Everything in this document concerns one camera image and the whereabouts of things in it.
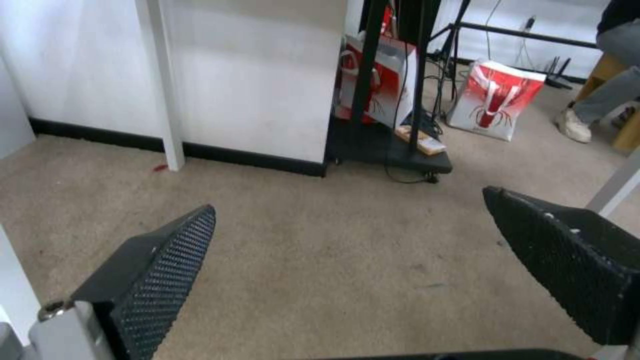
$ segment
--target black cable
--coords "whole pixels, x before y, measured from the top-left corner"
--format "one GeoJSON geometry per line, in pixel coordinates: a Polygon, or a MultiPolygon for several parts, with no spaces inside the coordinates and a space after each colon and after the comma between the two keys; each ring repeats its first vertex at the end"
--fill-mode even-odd
{"type": "MultiPolygon", "coordinates": [[[[493,13],[495,13],[495,9],[498,8],[498,5],[500,5],[500,3],[502,2],[502,0],[498,0],[495,3],[495,6],[493,7],[493,10],[491,10],[491,13],[489,14],[489,17],[486,18],[486,21],[484,22],[485,26],[489,25],[489,21],[491,20],[491,17],[493,17],[493,13]]],[[[491,41],[489,40],[489,31],[485,31],[486,34],[486,52],[487,55],[489,56],[489,60],[491,60],[491,41]]]]}

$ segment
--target white wall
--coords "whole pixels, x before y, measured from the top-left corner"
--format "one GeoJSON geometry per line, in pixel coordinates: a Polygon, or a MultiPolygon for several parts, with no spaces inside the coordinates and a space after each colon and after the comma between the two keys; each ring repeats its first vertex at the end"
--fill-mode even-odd
{"type": "Polygon", "coordinates": [[[33,140],[27,115],[0,56],[0,159],[33,140]]]}
{"type": "Polygon", "coordinates": [[[344,0],[165,5],[185,141],[323,161],[344,0]]]}
{"type": "MultiPolygon", "coordinates": [[[[322,162],[346,0],[167,0],[184,141],[322,162]]],[[[131,0],[2,0],[29,116],[160,136],[131,0]]]]}
{"type": "Polygon", "coordinates": [[[2,0],[0,52],[29,116],[158,136],[131,0],[2,0]]]}
{"type": "MultiPolygon", "coordinates": [[[[466,22],[484,24],[497,0],[473,0],[463,19],[466,22]]],[[[436,18],[434,33],[448,23],[453,22],[461,0],[443,0],[436,18]]],[[[532,33],[569,38],[587,42],[595,42],[596,26],[600,22],[602,11],[609,0],[502,0],[496,9],[490,26],[520,30],[531,15],[536,16],[532,33]]],[[[486,35],[484,31],[463,29],[460,33],[461,58],[487,58],[486,35]]],[[[522,39],[500,34],[490,34],[492,59],[524,68],[531,68],[525,53],[516,63],[522,39]]],[[[442,47],[445,35],[429,44],[429,52],[442,47]]],[[[571,63],[565,71],[566,75],[586,78],[600,58],[601,52],[539,40],[527,40],[527,48],[531,62],[538,70],[553,60],[554,56],[562,59],[571,57],[571,63]]]]}
{"type": "Polygon", "coordinates": [[[345,34],[355,36],[360,32],[362,6],[364,6],[364,0],[347,0],[347,15],[344,18],[345,34]]]}

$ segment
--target white table leg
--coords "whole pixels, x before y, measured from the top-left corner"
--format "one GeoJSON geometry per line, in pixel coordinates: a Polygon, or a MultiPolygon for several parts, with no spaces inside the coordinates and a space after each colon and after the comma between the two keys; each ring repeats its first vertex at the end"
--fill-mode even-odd
{"type": "Polygon", "coordinates": [[[184,165],[184,153],[169,41],[161,3],[160,0],[136,0],[136,9],[147,51],[149,75],[154,87],[159,115],[158,126],[163,137],[166,162],[170,170],[178,171],[184,165]]]}
{"type": "Polygon", "coordinates": [[[0,225],[0,322],[13,327],[23,346],[29,345],[29,329],[37,321],[40,302],[0,225]]]}
{"type": "Polygon", "coordinates": [[[638,183],[640,183],[640,147],[609,178],[586,208],[602,217],[607,217],[638,183]]]}

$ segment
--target lobster logo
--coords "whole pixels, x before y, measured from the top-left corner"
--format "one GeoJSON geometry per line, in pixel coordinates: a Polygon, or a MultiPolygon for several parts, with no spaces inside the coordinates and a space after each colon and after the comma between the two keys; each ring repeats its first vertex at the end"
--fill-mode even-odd
{"type": "Polygon", "coordinates": [[[510,85],[507,81],[496,82],[495,76],[493,69],[488,69],[485,76],[480,66],[473,67],[470,73],[470,88],[477,89],[474,93],[480,97],[482,104],[471,111],[469,118],[475,117],[476,125],[483,129],[488,129],[496,117],[498,121],[495,126],[503,124],[513,127],[511,115],[505,109],[516,104],[527,93],[524,90],[527,89],[528,79],[520,79],[518,84],[510,85]]]}

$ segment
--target black baseboard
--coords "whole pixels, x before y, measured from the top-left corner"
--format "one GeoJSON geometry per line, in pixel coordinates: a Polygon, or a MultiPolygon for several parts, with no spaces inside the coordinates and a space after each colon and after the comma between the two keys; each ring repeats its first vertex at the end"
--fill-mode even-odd
{"type": "MultiPolygon", "coordinates": [[[[33,132],[36,134],[85,139],[92,142],[106,143],[110,145],[164,152],[162,139],[152,136],[134,135],[121,133],[119,131],[96,129],[94,127],[72,125],[34,118],[29,118],[29,122],[33,128],[33,132]]],[[[224,149],[221,147],[189,142],[182,143],[182,148],[184,149],[184,155],[192,158],[222,161],[225,163],[240,165],[251,165],[310,176],[324,177],[326,174],[326,163],[314,163],[312,161],[289,159],[248,151],[224,149]]]]}
{"type": "Polygon", "coordinates": [[[66,124],[42,119],[29,118],[31,128],[36,134],[62,136],[65,138],[85,139],[91,142],[110,145],[135,147],[137,149],[164,152],[162,139],[152,136],[134,135],[118,131],[96,129],[94,127],[66,124]]]}

